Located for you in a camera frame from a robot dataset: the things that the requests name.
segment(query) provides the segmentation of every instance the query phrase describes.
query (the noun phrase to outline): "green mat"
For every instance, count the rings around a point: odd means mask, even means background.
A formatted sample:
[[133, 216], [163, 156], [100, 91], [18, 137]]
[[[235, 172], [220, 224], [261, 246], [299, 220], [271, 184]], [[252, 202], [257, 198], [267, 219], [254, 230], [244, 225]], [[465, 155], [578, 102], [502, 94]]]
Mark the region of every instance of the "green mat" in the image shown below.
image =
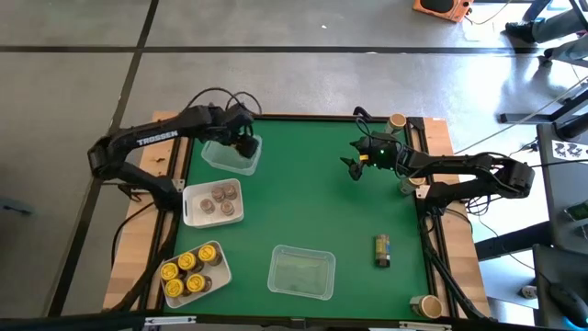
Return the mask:
[[[383, 131], [384, 124], [370, 125]], [[348, 143], [362, 133], [353, 122], [259, 120], [263, 139], [255, 173], [241, 176], [210, 167], [192, 154], [187, 185], [237, 178], [244, 219], [208, 229], [181, 223], [175, 253], [216, 240], [232, 281], [226, 287], [167, 312], [258, 316], [419, 319], [409, 307], [428, 294], [423, 249], [412, 197], [403, 197], [391, 171], [365, 168], [360, 181], [340, 156], [354, 157]], [[374, 236], [390, 235], [390, 268], [374, 266]], [[276, 245], [328, 251], [336, 257], [331, 300], [273, 293], [267, 276]]]

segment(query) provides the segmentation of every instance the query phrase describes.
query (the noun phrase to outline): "concrete floor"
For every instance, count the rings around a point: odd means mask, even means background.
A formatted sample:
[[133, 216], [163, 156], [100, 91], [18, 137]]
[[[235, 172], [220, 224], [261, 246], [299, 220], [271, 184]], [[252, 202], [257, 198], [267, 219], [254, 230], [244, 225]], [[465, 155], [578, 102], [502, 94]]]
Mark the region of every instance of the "concrete floor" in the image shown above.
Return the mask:
[[[134, 46], [149, 4], [5, 0], [0, 46]], [[475, 6], [474, 17], [483, 20], [500, 7]], [[525, 9], [511, 5], [478, 27], [413, 12], [401, 0], [162, 0], [147, 45], [508, 48], [521, 44], [500, 35], [501, 26]], [[0, 196], [36, 209], [31, 217], [0, 211], [0, 316], [43, 314], [90, 180], [85, 152], [107, 130], [131, 57], [0, 52]], [[156, 110], [181, 109], [199, 90], [223, 86], [253, 93], [270, 113], [351, 114], [362, 105], [373, 115], [447, 118], [458, 150], [501, 128], [496, 114], [533, 111], [573, 85], [577, 74], [585, 72], [563, 63], [538, 70], [532, 57], [488, 54], [146, 53], [122, 126], [142, 124]], [[201, 102], [225, 99], [211, 93]], [[478, 148], [510, 153], [533, 138], [533, 127], [517, 127]], [[102, 189], [65, 314], [99, 311], [125, 199], [115, 188]], [[529, 203], [541, 199], [539, 192]], [[493, 211], [501, 209], [496, 206]], [[527, 219], [542, 221], [537, 213]], [[533, 221], [494, 214], [486, 222], [506, 233]], [[491, 235], [474, 226], [477, 241]], [[500, 261], [490, 269], [522, 278], [529, 271]], [[484, 272], [487, 291], [504, 288], [499, 280]], [[23, 295], [19, 286], [30, 281], [36, 286]], [[492, 306], [503, 320], [524, 315], [501, 314], [512, 310], [499, 302]]]

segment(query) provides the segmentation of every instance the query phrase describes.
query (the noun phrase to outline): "cable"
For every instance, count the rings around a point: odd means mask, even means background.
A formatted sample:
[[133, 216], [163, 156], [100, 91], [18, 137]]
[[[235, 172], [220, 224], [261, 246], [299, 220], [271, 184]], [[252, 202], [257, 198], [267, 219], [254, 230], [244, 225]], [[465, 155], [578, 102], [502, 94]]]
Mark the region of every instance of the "cable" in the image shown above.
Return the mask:
[[[499, 235], [496, 233], [496, 231], [494, 231], [494, 230], [493, 230], [493, 229], [492, 229], [490, 226], [488, 226], [488, 225], [484, 224], [484, 222], [482, 222], [482, 221], [481, 221], [480, 217], [478, 217], [478, 221], [479, 221], [479, 222], [480, 222], [480, 224], [482, 224], [482, 225], [483, 225], [483, 226], [484, 226], [486, 229], [488, 229], [488, 230], [492, 231], [492, 233], [493, 233], [493, 234], [494, 234], [496, 237], [499, 237]], [[502, 246], [501, 248], [503, 249], [504, 253], [506, 253], [506, 249], [504, 248], [504, 246]], [[543, 273], [541, 273], [539, 270], [536, 270], [535, 268], [533, 268], [533, 267], [531, 267], [531, 266], [527, 265], [527, 263], [525, 263], [525, 262], [523, 262], [523, 261], [519, 260], [518, 258], [514, 257], [512, 254], [509, 254], [509, 253], [507, 253], [507, 255], [508, 255], [509, 257], [512, 257], [512, 258], [513, 258], [513, 259], [514, 259], [516, 262], [520, 263], [521, 265], [523, 265], [523, 266], [525, 266], [525, 267], [527, 267], [527, 268], [530, 268], [531, 270], [534, 270], [534, 271], [535, 271], [537, 274], [539, 274], [541, 277], [543, 277], [543, 279], [544, 279], [544, 280], [546, 280], [546, 281], [549, 283], [549, 285], [551, 285], [551, 280], [549, 280], [547, 277], [545, 277], [545, 275], [544, 275]]]
[[236, 95], [234, 95], [233, 93], [231, 93], [231, 91], [229, 91], [226, 88], [222, 88], [222, 87], [209, 87], [209, 88], [205, 88], [202, 91], [198, 92], [195, 96], [192, 97], [192, 99], [190, 99], [190, 101], [187, 103], [185, 109], [189, 108], [190, 106], [192, 106], [192, 103], [194, 103], [194, 101], [196, 101], [199, 97], [201, 97], [203, 94], [207, 93], [207, 92], [211, 92], [211, 91], [220, 91], [220, 92], [224, 92], [226, 94], [228, 94], [229, 96], [231, 96], [231, 99], [229, 99], [229, 102], [231, 102], [231, 100], [235, 100], [235, 102], [237, 102], [239, 104], [239, 106], [243, 107], [243, 109], [249, 111], [250, 113], [254, 114], [251, 110], [249, 110], [249, 108], [247, 108], [241, 101], [239, 101], [239, 99], [237, 98]]
[[490, 201], [487, 201], [487, 202], [483, 202], [483, 203], [480, 203], [480, 204], [477, 204], [477, 205], [473, 205], [473, 206], [468, 206], [468, 208], [474, 208], [474, 207], [479, 207], [481, 205], [490, 204], [490, 202], [497, 201], [497, 200], [500, 200], [500, 199], [503, 199], [503, 197], [494, 198], [494, 199], [492, 199]]
[[565, 164], [568, 164], [568, 163], [577, 163], [577, 162], [588, 162], [588, 159], [552, 162], [552, 163], [546, 163], [546, 164], [540, 164], [540, 165], [532, 165], [531, 167], [538, 167], [538, 166], [557, 166], [557, 165], [565, 165]]
[[[235, 93], [235, 95], [234, 95], [235, 99], [236, 99], [236, 97], [238, 97], [240, 95], [245, 95], [245, 96], [250, 97], [255, 102], [255, 104], [257, 104], [257, 109], [259, 109], [259, 115], [262, 115], [264, 113], [263, 110], [261, 109], [261, 105], [259, 104], [259, 101], [257, 101], [257, 99], [252, 94], [245, 92], [245, 91], [240, 91], [240, 92]], [[227, 111], [227, 109], [229, 109], [231, 101], [233, 101], [233, 97], [231, 97], [229, 99], [229, 101], [227, 101], [227, 105], [224, 107], [225, 111]]]
[[519, 124], [521, 124], [521, 123], [523, 123], [523, 122], [525, 122], [525, 121], [529, 120], [529, 119], [530, 119], [530, 118], [532, 118], [533, 116], [535, 116], [535, 115], [537, 115], [538, 113], [540, 113], [541, 111], [543, 111], [545, 108], [547, 108], [547, 107], [549, 107], [549, 106], [553, 105], [554, 103], [558, 102], [558, 100], [560, 100], [561, 98], [565, 97], [565, 96], [566, 96], [568, 93], [570, 93], [570, 91], [572, 91], [572, 89], [573, 89], [573, 88], [575, 88], [576, 86], [578, 86], [579, 84], [581, 84], [581, 83], [582, 83], [584, 80], [586, 80], [586, 79], [588, 79], [588, 75], [587, 75], [587, 76], [585, 76], [583, 79], [579, 80], [579, 81], [578, 81], [576, 84], [574, 84], [574, 85], [573, 85], [573, 86], [571, 86], [570, 88], [568, 88], [568, 89], [567, 89], [565, 92], [563, 92], [563, 93], [562, 93], [562, 94], [560, 94], [559, 96], [555, 97], [555, 98], [554, 98], [553, 100], [551, 100], [551, 101], [550, 101], [550, 102], [549, 102], [547, 105], [545, 105], [545, 106], [543, 106], [543, 107], [539, 108], [538, 110], [536, 110], [536, 111], [534, 111], [534, 112], [532, 112], [532, 113], [528, 114], [527, 116], [525, 116], [524, 118], [522, 118], [522, 119], [521, 119], [521, 120], [519, 120], [518, 122], [516, 122], [516, 123], [513, 123], [513, 124], [511, 124], [511, 125], [507, 126], [507, 127], [506, 127], [506, 128], [504, 128], [504, 129], [498, 130], [497, 132], [495, 132], [495, 133], [493, 133], [493, 134], [489, 135], [488, 137], [486, 137], [486, 138], [484, 138], [484, 139], [482, 139], [482, 140], [480, 140], [480, 141], [478, 141], [478, 142], [476, 142], [476, 143], [473, 143], [473, 144], [471, 144], [470, 146], [468, 146], [468, 147], [466, 147], [466, 148], [464, 148], [464, 149], [462, 149], [462, 150], [460, 150], [460, 151], [457, 151], [457, 152], [456, 152], [456, 154], [463, 153], [463, 152], [467, 151], [468, 149], [470, 149], [470, 148], [472, 148], [472, 147], [474, 147], [474, 146], [477, 146], [477, 145], [479, 145], [479, 144], [481, 144], [481, 143], [484, 143], [485, 141], [487, 141], [487, 140], [489, 140], [489, 139], [491, 139], [491, 138], [493, 138], [493, 137], [495, 137], [495, 136], [497, 136], [497, 135], [499, 135], [499, 134], [501, 134], [501, 133], [503, 133], [503, 132], [505, 132], [505, 131], [507, 131], [507, 130], [510, 130], [510, 129], [511, 129], [511, 128], [513, 128], [514, 126], [516, 126], [516, 125], [519, 125]]
[[461, 217], [461, 219], [463, 219], [464, 221], [466, 221], [469, 224], [469, 228], [471, 230], [471, 234], [474, 234], [474, 226], [471, 223], [471, 221], [468, 219], [468, 216], [464, 215], [462, 212], [459, 212], [459, 211], [456, 211], [456, 210], [452, 210], [451, 208], [446, 208], [446, 211], [453, 212], [457, 216]]
[[120, 234], [120, 231], [122, 230], [122, 228], [125, 226], [125, 224], [127, 224], [130, 220], [135, 218], [137, 215], [144, 212], [147, 208], [153, 206], [154, 203], [155, 202], [149, 202], [148, 204], [144, 205], [138, 211], [134, 212], [131, 216], [127, 217], [127, 219], [124, 220], [119, 225], [119, 227], [117, 228], [117, 231], [114, 233], [114, 238], [112, 238], [112, 247], [110, 249], [110, 268], [112, 268], [114, 266], [115, 250], [117, 249], [117, 239], [119, 239], [119, 234]]
[[513, 154], [517, 154], [517, 153], [519, 153], [519, 152], [522, 152], [522, 151], [524, 151], [525, 149], [527, 149], [527, 147], [532, 147], [532, 145], [533, 145], [534, 143], [536, 143], [536, 142], [537, 142], [537, 140], [538, 140], [538, 138], [535, 138], [535, 140], [534, 140], [533, 142], [524, 144], [524, 145], [523, 145], [523, 146], [522, 146], [522, 147], [521, 147], [519, 150], [517, 150], [517, 151], [515, 151], [515, 152], [512, 152], [512, 153], [510, 153], [510, 154], [508, 154], [508, 157], [511, 157]]
[[494, 15], [490, 16], [490, 18], [488, 18], [488, 19], [484, 20], [484, 21], [483, 21], [483, 22], [481, 22], [481, 23], [474, 22], [474, 21], [472, 21], [471, 19], [469, 19], [469, 17], [467, 17], [467, 16], [464, 16], [464, 18], [465, 18], [465, 19], [467, 19], [467, 20], [469, 21], [469, 23], [471, 23], [471, 24], [476, 24], [476, 25], [482, 25], [482, 24], [486, 24], [486, 23], [488, 23], [490, 20], [492, 20], [493, 18], [497, 17], [497, 16], [498, 16], [498, 14], [500, 14], [500, 13], [501, 13], [501, 12], [502, 12], [502, 11], [503, 11], [503, 10], [504, 10], [504, 9], [505, 9], [505, 8], [506, 8], [506, 7], [507, 7], [507, 6], [508, 6], [508, 5], [511, 3], [511, 2], [513, 2], [513, 0], [508, 0], [508, 1], [506, 2], [506, 4], [504, 4], [504, 6], [503, 6], [502, 8], [500, 8], [500, 10], [498, 10], [498, 11], [496, 12], [496, 14], [494, 14]]

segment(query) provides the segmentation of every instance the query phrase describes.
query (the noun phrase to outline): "metal bracket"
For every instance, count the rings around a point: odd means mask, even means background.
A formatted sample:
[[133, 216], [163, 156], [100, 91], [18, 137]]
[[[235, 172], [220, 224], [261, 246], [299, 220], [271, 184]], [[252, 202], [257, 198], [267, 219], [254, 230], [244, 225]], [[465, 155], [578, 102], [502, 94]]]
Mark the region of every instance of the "metal bracket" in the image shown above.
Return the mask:
[[424, 200], [424, 198], [426, 198], [426, 194], [429, 193], [430, 188], [430, 185], [421, 185], [418, 187], [416, 189], [416, 198]]
[[195, 316], [147, 317], [147, 318], [145, 318], [145, 326], [195, 324], [195, 323], [196, 323]]
[[438, 325], [431, 323], [418, 322], [399, 322], [400, 329], [410, 329], [419, 331], [451, 331], [451, 325]]
[[306, 319], [304, 318], [290, 318], [290, 328], [294, 329], [306, 329]]

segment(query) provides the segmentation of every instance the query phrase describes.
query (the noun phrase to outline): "transparent plastic bin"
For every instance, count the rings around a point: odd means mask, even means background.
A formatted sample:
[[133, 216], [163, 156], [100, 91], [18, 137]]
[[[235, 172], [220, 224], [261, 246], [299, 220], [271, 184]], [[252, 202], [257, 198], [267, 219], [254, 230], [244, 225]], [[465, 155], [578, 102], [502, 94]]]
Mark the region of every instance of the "transparent plastic bin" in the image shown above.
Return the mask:
[[[210, 195], [213, 188], [223, 187], [228, 184], [233, 185], [237, 190], [237, 198], [229, 200], [234, 208], [233, 214], [229, 216], [222, 213], [221, 204], [215, 201]], [[241, 182], [235, 178], [187, 186], [182, 192], [182, 199], [184, 223], [198, 229], [236, 223], [242, 221], [245, 216]], [[200, 209], [200, 202], [203, 199], [210, 199], [214, 203], [215, 208], [213, 213], [207, 214]]]
[[239, 152], [230, 146], [223, 146], [220, 143], [212, 141], [204, 144], [201, 156], [212, 167], [251, 176], [257, 168], [262, 147], [261, 137], [254, 135], [254, 138], [259, 142], [259, 145], [257, 146], [257, 151], [255, 151], [255, 154], [250, 159], [240, 156]]
[[329, 300], [333, 296], [332, 253], [277, 245], [272, 253], [267, 288], [272, 292]]

